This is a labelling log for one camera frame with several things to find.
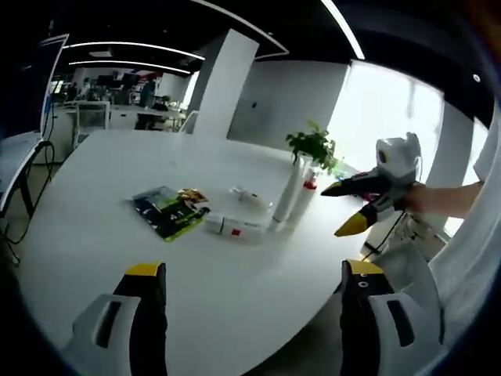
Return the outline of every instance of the white cabinet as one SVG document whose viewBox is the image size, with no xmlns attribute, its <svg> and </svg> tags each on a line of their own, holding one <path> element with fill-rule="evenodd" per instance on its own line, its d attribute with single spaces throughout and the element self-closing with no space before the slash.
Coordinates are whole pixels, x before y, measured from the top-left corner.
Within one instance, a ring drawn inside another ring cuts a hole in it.
<svg viewBox="0 0 501 376">
<path fill-rule="evenodd" d="M 130 110 L 111 110 L 110 129 L 134 129 L 138 113 Z"/>
</svg>

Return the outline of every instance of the black ceiling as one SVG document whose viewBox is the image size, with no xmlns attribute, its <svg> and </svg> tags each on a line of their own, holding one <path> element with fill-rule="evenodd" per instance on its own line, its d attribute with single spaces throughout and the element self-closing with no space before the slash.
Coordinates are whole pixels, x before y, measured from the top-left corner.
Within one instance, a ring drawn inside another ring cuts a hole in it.
<svg viewBox="0 0 501 376">
<path fill-rule="evenodd" d="M 346 37 L 320 0 L 210 0 L 210 3 L 269 33 L 289 50 L 286 56 L 271 60 L 348 63 L 355 58 Z M 336 0 L 335 3 L 351 25 L 366 61 L 422 79 L 443 90 L 447 100 L 466 115 L 490 123 L 492 96 L 483 82 L 477 83 L 472 78 L 473 73 L 479 73 L 476 59 L 463 42 L 450 9 L 437 6 L 432 0 Z M 260 43 L 257 56 L 283 51 L 238 20 L 190 0 L 64 2 L 53 19 L 52 35 L 70 34 L 68 44 L 141 42 L 203 55 L 207 43 L 233 28 Z M 192 57 L 156 49 L 131 46 L 111 46 L 111 49 L 113 60 L 153 63 L 190 72 L 198 71 L 202 64 Z M 88 54 L 96 50 L 96 47 L 65 49 L 58 71 L 73 70 L 75 66 L 67 65 L 72 61 L 97 60 Z"/>
</svg>

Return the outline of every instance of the white wall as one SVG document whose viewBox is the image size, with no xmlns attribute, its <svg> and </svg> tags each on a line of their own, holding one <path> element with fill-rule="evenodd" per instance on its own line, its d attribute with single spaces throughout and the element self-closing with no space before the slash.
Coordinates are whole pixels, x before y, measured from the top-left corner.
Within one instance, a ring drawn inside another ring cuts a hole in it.
<svg viewBox="0 0 501 376">
<path fill-rule="evenodd" d="M 329 124 L 347 66 L 315 61 L 254 62 L 228 139 L 286 149 L 288 133 L 306 121 Z"/>
<path fill-rule="evenodd" d="M 259 44 L 245 35 L 230 29 L 218 49 L 200 102 L 193 134 L 226 139 L 238 99 L 249 74 Z M 195 92 L 203 89 L 197 80 Z"/>
<path fill-rule="evenodd" d="M 183 100 L 189 78 L 164 73 L 157 86 L 156 96 L 170 96 L 171 101 Z"/>
</svg>

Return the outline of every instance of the ceiling light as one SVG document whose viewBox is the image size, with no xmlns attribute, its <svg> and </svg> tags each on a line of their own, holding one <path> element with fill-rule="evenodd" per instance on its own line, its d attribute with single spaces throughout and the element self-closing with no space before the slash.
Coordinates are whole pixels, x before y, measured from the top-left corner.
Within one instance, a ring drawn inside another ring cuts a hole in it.
<svg viewBox="0 0 501 376">
<path fill-rule="evenodd" d="M 169 49 L 168 47 L 162 47 L 161 45 L 147 45 L 146 43 L 135 43 L 135 42 L 86 42 L 86 43 L 77 43 L 75 45 L 65 45 L 63 48 L 72 49 L 74 47 L 83 47 L 85 45 L 135 45 L 137 47 L 147 47 L 149 49 L 163 49 L 164 51 L 181 53 L 182 55 L 187 55 L 194 57 L 196 59 L 205 60 L 203 56 L 198 56 L 195 55 L 194 53 L 181 51 L 179 49 Z"/>
<path fill-rule="evenodd" d="M 88 53 L 92 57 L 111 57 L 113 54 L 111 51 L 108 49 L 106 51 L 92 51 Z"/>
<path fill-rule="evenodd" d="M 183 69 L 164 67 L 163 65 L 150 64 L 150 63 L 140 63 L 138 61 L 124 61 L 124 60 L 88 60 L 88 61 L 74 61 L 73 63 L 68 63 L 68 65 L 78 65 L 78 64 L 101 64 L 101 63 L 115 63 L 115 64 L 132 64 L 132 65 L 144 65 L 147 67 L 160 68 L 170 71 L 176 71 L 186 74 L 191 74 L 191 72 Z"/>
<path fill-rule="evenodd" d="M 269 53 L 269 54 L 266 54 L 266 55 L 256 56 L 254 58 L 254 60 L 266 59 L 268 57 L 286 56 L 286 55 L 289 55 L 289 53 L 288 52 Z"/>
<path fill-rule="evenodd" d="M 336 20 L 337 24 L 343 31 L 344 36 L 346 37 L 348 42 L 350 42 L 350 45 L 353 48 L 353 52 L 357 56 L 357 59 L 364 60 L 365 57 L 363 55 L 362 49 L 360 48 L 359 42 L 355 38 L 353 31 L 351 31 L 350 27 L 348 26 L 348 23 L 344 19 L 339 9 L 334 5 L 334 3 L 331 0 L 320 0 L 320 1 L 322 2 L 322 4 L 324 4 L 324 6 L 330 12 L 332 17 L 334 17 L 334 19 Z"/>
<path fill-rule="evenodd" d="M 211 2 L 206 2 L 205 0 L 191 0 L 191 1 L 195 2 L 197 4 L 200 4 L 200 5 L 206 6 L 208 8 L 211 8 L 211 9 L 213 9 L 217 12 L 220 12 L 222 14 L 225 14 L 226 16 L 231 17 L 234 20 L 244 24 L 245 26 L 249 27 L 251 30 L 255 31 L 256 33 L 258 33 L 258 34 L 262 35 L 263 37 L 265 37 L 266 39 L 268 39 L 271 43 L 276 45 L 279 49 L 281 49 L 283 52 L 279 52 L 280 55 L 289 55 L 289 53 L 290 53 L 289 50 L 286 49 L 282 44 L 280 44 L 276 39 L 272 38 L 271 35 L 268 35 L 268 33 L 264 32 L 263 30 L 261 30 L 260 28 L 258 28 L 256 26 L 254 26 L 252 23 L 245 20 L 244 18 L 237 16 L 235 13 L 232 13 L 229 10 L 224 9 L 219 5 L 212 4 Z M 263 58 L 264 58 L 264 56 L 256 56 L 255 59 L 257 60 L 257 59 L 263 59 Z"/>
</svg>

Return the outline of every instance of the window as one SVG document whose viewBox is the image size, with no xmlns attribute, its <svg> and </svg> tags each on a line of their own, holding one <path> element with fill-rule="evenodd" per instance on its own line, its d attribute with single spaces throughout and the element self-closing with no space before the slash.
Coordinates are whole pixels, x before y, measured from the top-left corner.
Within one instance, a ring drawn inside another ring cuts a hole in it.
<svg viewBox="0 0 501 376">
<path fill-rule="evenodd" d="M 468 160 L 467 172 L 463 179 L 463 185 L 476 183 L 478 181 L 477 174 L 474 170 L 475 162 L 480 156 L 480 152 L 484 147 L 485 140 L 487 139 L 488 129 L 477 118 L 474 119 L 473 139 L 471 140 L 470 159 Z M 456 231 L 463 224 L 462 218 L 448 218 L 444 226 L 444 231 L 450 236 L 454 236 Z"/>
<path fill-rule="evenodd" d="M 52 81 L 50 83 L 50 93 L 52 94 L 59 94 L 61 91 L 61 88 L 63 87 L 64 81 Z"/>
<path fill-rule="evenodd" d="M 358 171 L 376 165 L 376 141 L 415 132 L 421 144 L 426 181 L 442 125 L 443 95 L 394 70 L 353 62 L 330 119 L 336 157 Z"/>
</svg>

